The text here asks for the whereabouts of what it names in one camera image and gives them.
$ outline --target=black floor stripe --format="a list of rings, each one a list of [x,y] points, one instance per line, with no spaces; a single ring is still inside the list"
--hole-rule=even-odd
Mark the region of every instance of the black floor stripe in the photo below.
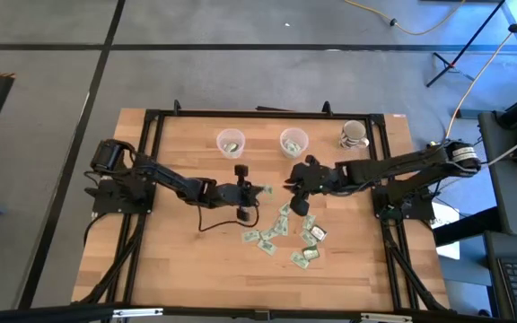
[[[464,45],[348,45],[348,44],[115,44],[115,50],[318,50],[318,51],[461,51]],[[469,52],[494,52],[497,45],[471,45]],[[503,52],[517,52],[505,45]]]
[[[373,45],[373,44],[10,44],[0,43],[0,50],[18,51],[111,51],[132,50],[313,50],[313,51],[460,51],[464,45]],[[471,45],[469,52],[494,52],[497,45]],[[517,52],[517,45],[505,45],[503,52]]]
[[[43,272],[43,267],[45,266],[45,261],[47,260],[47,255],[51,246],[51,241],[53,240],[53,235],[55,234],[55,229],[59,221],[59,215],[61,215],[61,209],[63,208],[63,203],[65,202],[67,189],[69,188],[69,183],[71,182],[75,162],[77,161],[77,155],[79,154],[81,143],[83,142],[83,135],[85,134],[87,124],[89,123],[93,104],[97,97],[97,91],[99,90],[99,86],[101,84],[101,78],[103,77],[103,72],[105,71],[107,59],[109,58],[109,48],[113,43],[113,38],[115,37],[115,32],[117,31],[118,23],[121,19],[123,8],[125,7],[125,2],[126,0],[118,0],[117,2],[117,7],[115,8],[115,12],[109,26],[109,31],[107,33],[107,38],[105,39],[105,44],[101,55],[99,56],[99,61],[97,62],[97,67],[95,68],[95,73],[93,74],[91,85],[89,87],[87,100],[83,105],[83,111],[79,118],[79,122],[77,123],[77,127],[75,128],[74,136],[69,146],[66,161],[63,164],[63,169],[61,170],[59,181],[55,188],[53,198],[50,201],[48,213],[46,214],[45,227],[41,233],[37,251],[35,252],[35,256],[31,263],[31,269],[27,280],[25,281],[22,296],[19,300],[18,307],[20,310],[27,310],[33,303],[33,298],[35,297],[35,292],[37,291],[37,285],[39,284],[39,279],[41,277],[41,273]]]
[[[52,44],[52,43],[32,43],[32,44],[13,44],[0,43],[0,50],[31,50],[31,51],[72,51],[72,50],[103,50],[103,44]]]

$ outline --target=mug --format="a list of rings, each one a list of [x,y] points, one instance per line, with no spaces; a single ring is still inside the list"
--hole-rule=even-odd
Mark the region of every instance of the mug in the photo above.
[[[338,143],[346,149],[367,147],[370,142],[366,139],[366,127],[362,122],[356,120],[347,121],[342,126]]]

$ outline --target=wooden tabletop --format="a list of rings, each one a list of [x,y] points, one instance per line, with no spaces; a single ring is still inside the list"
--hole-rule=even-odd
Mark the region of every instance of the wooden tabletop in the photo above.
[[[145,111],[123,109],[115,138],[137,147]],[[393,156],[412,149],[406,117],[386,115]],[[337,139],[344,120],[272,118],[168,117],[164,120],[158,162],[185,177],[209,177],[218,183],[236,182],[233,167],[249,166],[248,180],[274,187],[271,198],[259,196],[257,229],[269,228],[277,210],[291,194],[281,186],[291,168],[301,162],[280,152],[278,137],[288,127],[309,135],[306,153],[322,164],[369,158],[368,149],[341,150]],[[246,136],[242,157],[227,160],[215,138],[225,128]],[[132,303],[135,305],[285,310],[392,310],[388,272],[379,222],[373,217],[370,190],[349,197],[311,196],[310,214],[328,232],[319,244],[320,258],[303,270],[290,260],[305,247],[299,236],[302,217],[291,213],[289,236],[271,241],[278,247],[269,256],[256,243],[242,243],[246,228],[225,225],[197,231],[197,209],[157,188],[148,217],[137,267]],[[235,218],[235,209],[203,209],[203,226]],[[80,300],[99,282],[115,253],[122,216],[113,214],[92,228],[83,253],[73,300]],[[436,300],[448,306],[442,271],[431,231],[418,221],[405,221],[413,268]],[[404,276],[398,268],[403,304]],[[118,298],[126,275],[119,280]]]

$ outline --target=paper money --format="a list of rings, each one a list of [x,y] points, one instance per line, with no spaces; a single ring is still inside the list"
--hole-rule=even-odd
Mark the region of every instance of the paper money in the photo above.
[[[302,149],[299,144],[290,139],[286,139],[283,145],[285,146],[285,149],[292,154],[298,153]]]
[[[223,145],[223,150],[228,153],[234,153],[239,149],[239,145],[237,143],[228,143]]]
[[[288,214],[291,213],[291,207],[289,206],[288,203],[286,203],[285,205],[281,206],[281,208],[278,209],[278,212],[281,215],[288,216]]]
[[[322,228],[320,228],[318,225],[315,225],[311,228],[311,234],[318,241],[323,241],[324,238],[327,237],[327,232],[322,230]]]
[[[242,242],[251,242],[260,239],[260,232],[258,230],[246,231],[242,233]]]
[[[277,247],[274,244],[272,244],[272,242],[264,240],[259,241],[257,247],[263,249],[270,256],[274,255],[277,249]]]
[[[273,228],[266,229],[260,233],[260,238],[264,241],[271,240],[275,238],[278,235],[278,232],[276,232]]]
[[[291,261],[293,261],[297,266],[299,266],[302,269],[306,269],[306,267],[309,266],[309,261],[306,260],[303,255],[296,251],[293,252],[293,254],[291,254]]]
[[[306,230],[303,230],[301,233],[301,238],[306,242],[307,246],[316,246],[317,240],[312,236],[312,234]]]
[[[302,250],[302,255],[308,261],[320,257],[319,249],[316,246],[306,247]]]
[[[273,230],[276,231],[276,233],[287,236],[288,235],[288,218],[284,215],[278,216],[275,222],[275,226],[273,227]]]
[[[267,194],[273,194],[273,186],[272,185],[265,185],[262,187],[262,191]]]
[[[312,225],[314,225],[314,219],[316,218],[315,215],[306,215],[304,217],[304,222],[302,222],[302,228],[306,230],[310,230],[312,228]]]

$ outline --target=clear plastic cup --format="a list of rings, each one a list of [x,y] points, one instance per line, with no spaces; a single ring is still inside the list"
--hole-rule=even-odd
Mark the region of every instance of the clear plastic cup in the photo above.
[[[293,151],[289,147],[298,144],[300,149]],[[280,149],[286,158],[294,159],[301,155],[309,146],[309,136],[300,128],[288,128],[280,134]]]
[[[216,146],[219,148],[224,157],[234,159],[242,155],[244,149],[244,134],[237,129],[225,129],[216,137]],[[227,151],[236,144],[236,149]]]

